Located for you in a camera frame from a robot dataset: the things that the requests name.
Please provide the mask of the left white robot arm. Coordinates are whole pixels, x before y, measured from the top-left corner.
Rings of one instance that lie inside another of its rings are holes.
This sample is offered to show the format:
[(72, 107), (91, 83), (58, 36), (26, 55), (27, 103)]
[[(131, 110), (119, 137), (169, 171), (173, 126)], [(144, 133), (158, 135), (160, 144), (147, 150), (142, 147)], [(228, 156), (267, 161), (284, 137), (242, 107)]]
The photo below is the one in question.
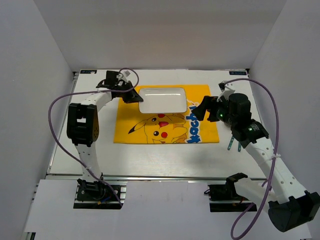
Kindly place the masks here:
[(105, 196), (106, 187), (99, 182), (103, 173), (99, 167), (96, 141), (100, 134), (98, 113), (107, 103), (121, 98), (124, 103), (142, 103), (143, 98), (127, 79), (127, 69), (108, 70), (93, 93), (80, 103), (70, 103), (67, 113), (66, 134), (74, 144), (82, 166), (82, 180), (92, 183), (88, 193), (99, 200)]

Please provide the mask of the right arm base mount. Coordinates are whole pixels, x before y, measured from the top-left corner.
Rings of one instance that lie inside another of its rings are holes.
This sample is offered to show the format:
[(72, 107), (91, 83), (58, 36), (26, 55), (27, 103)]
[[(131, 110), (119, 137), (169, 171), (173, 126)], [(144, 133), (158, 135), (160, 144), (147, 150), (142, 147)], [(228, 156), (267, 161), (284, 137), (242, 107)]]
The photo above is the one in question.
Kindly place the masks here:
[(252, 204), (243, 196), (232, 196), (224, 184), (208, 185), (203, 194), (209, 198), (211, 213), (241, 213)]

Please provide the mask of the white rectangular plate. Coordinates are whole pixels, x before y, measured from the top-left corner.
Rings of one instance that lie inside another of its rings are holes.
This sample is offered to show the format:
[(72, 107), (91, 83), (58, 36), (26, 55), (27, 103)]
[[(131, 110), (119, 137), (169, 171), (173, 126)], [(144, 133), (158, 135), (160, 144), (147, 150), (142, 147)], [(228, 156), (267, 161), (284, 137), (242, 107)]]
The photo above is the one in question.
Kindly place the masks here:
[(186, 92), (181, 87), (147, 87), (138, 93), (143, 102), (139, 103), (142, 114), (175, 114), (187, 111)]

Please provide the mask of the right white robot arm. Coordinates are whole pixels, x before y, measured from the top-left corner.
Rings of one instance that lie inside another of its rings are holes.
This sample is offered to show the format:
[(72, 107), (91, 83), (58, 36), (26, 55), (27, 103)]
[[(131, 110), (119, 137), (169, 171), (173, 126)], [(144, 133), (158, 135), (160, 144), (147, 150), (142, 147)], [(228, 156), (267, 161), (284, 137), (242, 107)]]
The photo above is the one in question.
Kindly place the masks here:
[(320, 195), (309, 192), (289, 171), (263, 125), (252, 118), (251, 102), (245, 94), (205, 96), (199, 106), (192, 109), (199, 121), (209, 113), (208, 121), (224, 122), (230, 126), (232, 136), (255, 160), (268, 179), (271, 192), (249, 179), (244, 173), (236, 173), (226, 179), (224, 193), (231, 199), (239, 197), (262, 206), (272, 224), (286, 232), (312, 221), (320, 208)]

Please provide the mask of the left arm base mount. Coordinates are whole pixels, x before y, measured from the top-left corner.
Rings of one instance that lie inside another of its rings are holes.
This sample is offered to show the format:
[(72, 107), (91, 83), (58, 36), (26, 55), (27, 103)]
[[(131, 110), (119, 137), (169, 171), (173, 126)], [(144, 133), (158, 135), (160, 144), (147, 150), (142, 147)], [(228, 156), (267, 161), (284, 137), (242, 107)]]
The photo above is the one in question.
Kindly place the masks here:
[(124, 202), (124, 185), (105, 185), (100, 181), (77, 180), (73, 208), (79, 210), (120, 210)]

